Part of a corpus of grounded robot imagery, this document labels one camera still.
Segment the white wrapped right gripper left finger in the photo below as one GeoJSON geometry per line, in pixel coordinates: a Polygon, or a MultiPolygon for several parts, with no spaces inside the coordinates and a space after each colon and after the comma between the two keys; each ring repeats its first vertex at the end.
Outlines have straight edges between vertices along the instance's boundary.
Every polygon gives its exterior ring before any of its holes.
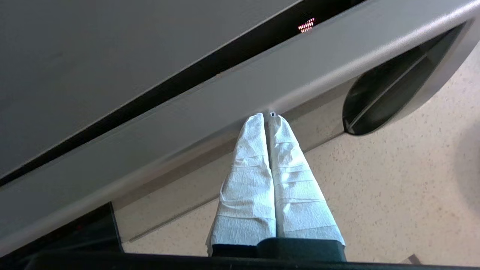
{"type": "Polygon", "coordinates": [[[264,116],[257,113],[245,121],[235,144],[230,171],[219,192],[208,254],[235,249],[249,252],[275,236],[274,182],[264,116]]]}

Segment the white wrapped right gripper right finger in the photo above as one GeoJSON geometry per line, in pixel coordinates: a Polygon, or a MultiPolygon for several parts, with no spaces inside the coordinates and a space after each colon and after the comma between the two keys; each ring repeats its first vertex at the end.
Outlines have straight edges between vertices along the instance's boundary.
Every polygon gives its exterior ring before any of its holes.
{"type": "Polygon", "coordinates": [[[331,240],[346,246],[290,124],[268,115],[267,154],[274,190],[275,238],[331,240]]]}

